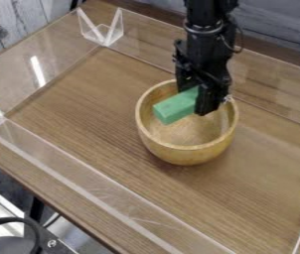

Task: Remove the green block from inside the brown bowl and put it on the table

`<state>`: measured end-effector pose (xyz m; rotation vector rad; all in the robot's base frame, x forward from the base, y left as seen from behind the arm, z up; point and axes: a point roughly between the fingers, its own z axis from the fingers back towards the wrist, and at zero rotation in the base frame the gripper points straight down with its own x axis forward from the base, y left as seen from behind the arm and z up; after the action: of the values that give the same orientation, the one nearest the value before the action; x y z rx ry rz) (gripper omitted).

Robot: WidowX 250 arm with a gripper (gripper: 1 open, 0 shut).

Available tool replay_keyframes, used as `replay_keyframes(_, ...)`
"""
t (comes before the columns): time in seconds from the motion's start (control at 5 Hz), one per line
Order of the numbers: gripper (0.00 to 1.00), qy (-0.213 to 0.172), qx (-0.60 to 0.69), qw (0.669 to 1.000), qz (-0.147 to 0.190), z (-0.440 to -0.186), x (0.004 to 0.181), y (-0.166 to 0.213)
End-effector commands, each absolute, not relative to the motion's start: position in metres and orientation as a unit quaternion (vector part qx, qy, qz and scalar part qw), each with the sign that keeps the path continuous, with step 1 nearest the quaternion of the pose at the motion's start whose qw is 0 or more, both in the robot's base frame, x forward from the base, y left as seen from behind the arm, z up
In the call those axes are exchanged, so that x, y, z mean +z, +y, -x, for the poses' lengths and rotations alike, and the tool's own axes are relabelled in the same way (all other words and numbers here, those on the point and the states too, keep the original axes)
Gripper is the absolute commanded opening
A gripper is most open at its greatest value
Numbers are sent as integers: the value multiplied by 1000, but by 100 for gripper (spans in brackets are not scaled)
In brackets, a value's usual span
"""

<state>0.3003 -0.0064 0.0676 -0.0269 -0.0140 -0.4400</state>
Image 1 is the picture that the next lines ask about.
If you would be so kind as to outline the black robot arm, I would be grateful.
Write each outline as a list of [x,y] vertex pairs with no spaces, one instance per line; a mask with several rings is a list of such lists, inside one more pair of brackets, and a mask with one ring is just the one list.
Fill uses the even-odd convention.
[[235,48],[240,27],[232,11],[239,0],[184,0],[187,39],[174,41],[176,78],[180,92],[199,92],[195,113],[219,110],[229,93],[228,62],[243,49]]

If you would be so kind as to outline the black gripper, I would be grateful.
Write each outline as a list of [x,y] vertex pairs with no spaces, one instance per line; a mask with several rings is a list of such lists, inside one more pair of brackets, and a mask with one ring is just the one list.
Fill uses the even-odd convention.
[[235,54],[236,23],[220,21],[200,27],[185,22],[187,39],[174,42],[179,91],[197,87],[196,114],[220,109],[228,96],[231,77],[227,63]]

